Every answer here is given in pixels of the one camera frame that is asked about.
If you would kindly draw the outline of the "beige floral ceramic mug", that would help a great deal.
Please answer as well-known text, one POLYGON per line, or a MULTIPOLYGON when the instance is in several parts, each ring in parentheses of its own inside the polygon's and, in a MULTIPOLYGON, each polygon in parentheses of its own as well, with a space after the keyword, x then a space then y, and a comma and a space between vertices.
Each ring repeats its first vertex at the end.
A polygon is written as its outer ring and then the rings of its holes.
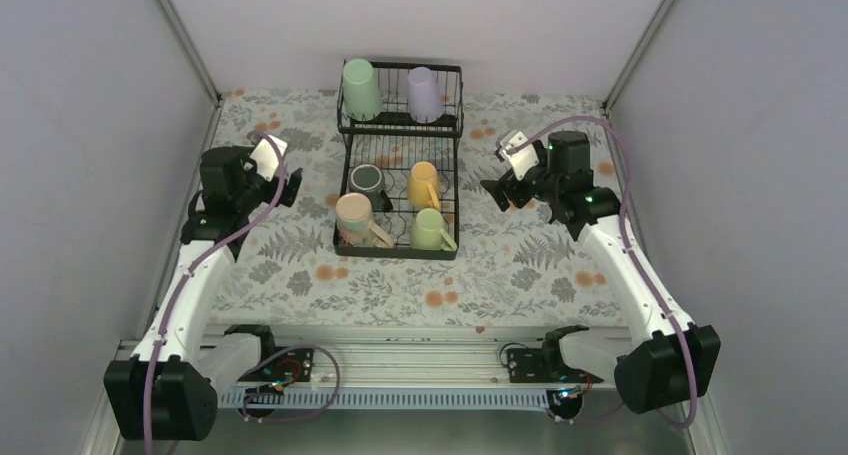
POLYGON ((394 248, 395 239, 375 220, 370 199, 361 193, 342 195, 336 202, 336 227, 350 246, 394 248))

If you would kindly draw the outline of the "yellow ceramic mug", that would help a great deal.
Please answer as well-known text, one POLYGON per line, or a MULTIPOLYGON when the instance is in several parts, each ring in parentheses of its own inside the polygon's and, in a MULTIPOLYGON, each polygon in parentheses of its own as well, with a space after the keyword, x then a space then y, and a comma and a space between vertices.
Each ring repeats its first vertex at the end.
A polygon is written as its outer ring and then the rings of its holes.
POLYGON ((409 172, 407 198, 418 209, 441 210, 440 179, 436 167, 426 161, 416 163, 409 172))

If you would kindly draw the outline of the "dark green ceramic mug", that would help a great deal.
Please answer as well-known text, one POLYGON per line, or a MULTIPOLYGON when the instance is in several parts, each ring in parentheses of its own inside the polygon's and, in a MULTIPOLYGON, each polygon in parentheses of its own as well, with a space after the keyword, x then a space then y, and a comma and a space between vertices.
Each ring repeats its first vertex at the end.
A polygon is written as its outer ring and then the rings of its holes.
POLYGON ((349 190, 365 195, 374 212, 394 210, 392 200, 386 192, 386 180, 383 171, 374 164, 364 163, 356 166, 349 176, 349 190))

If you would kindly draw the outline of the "light green ceramic mug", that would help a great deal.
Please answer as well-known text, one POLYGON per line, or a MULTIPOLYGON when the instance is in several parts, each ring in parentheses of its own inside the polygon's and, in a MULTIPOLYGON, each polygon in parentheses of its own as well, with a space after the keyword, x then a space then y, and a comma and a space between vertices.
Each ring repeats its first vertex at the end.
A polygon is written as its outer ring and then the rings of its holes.
POLYGON ((458 244, 447 230, 442 214, 433 208, 422 209, 415 217, 410 234, 411 247, 418 250, 456 251, 458 244))

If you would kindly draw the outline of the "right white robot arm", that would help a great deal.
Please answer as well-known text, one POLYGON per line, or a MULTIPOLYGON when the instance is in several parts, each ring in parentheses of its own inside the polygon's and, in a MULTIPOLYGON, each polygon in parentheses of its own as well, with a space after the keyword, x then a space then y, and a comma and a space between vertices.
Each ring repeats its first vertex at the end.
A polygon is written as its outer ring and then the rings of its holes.
POLYGON ((539 353, 543 379, 565 382, 578 371, 615 386, 623 404, 641 414, 686 402, 685 425, 713 374, 720 338, 697 325, 664 287, 636 239, 616 193, 594 182, 586 134, 557 131, 546 141, 518 130, 505 135, 495 151, 509 168, 482 187, 501 210, 531 200, 548 205, 551 222, 602 269, 630 333, 631 347, 594 335, 584 326, 545 334, 539 353))

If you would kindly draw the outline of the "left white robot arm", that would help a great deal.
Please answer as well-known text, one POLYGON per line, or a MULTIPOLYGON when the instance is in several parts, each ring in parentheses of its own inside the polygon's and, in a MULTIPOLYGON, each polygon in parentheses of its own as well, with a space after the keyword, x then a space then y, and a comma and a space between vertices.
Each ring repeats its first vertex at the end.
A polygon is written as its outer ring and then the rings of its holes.
POLYGON ((202 154, 201 188, 181 229, 168 291, 129 358, 110 362, 104 373, 124 439, 203 440, 216 420, 220 394, 246 373, 263 380, 276 371, 279 355, 267 326, 233 325, 207 354, 201 342, 249 231, 278 205, 294 204, 302 172, 287 173, 287 149, 269 136, 254 147, 202 154))

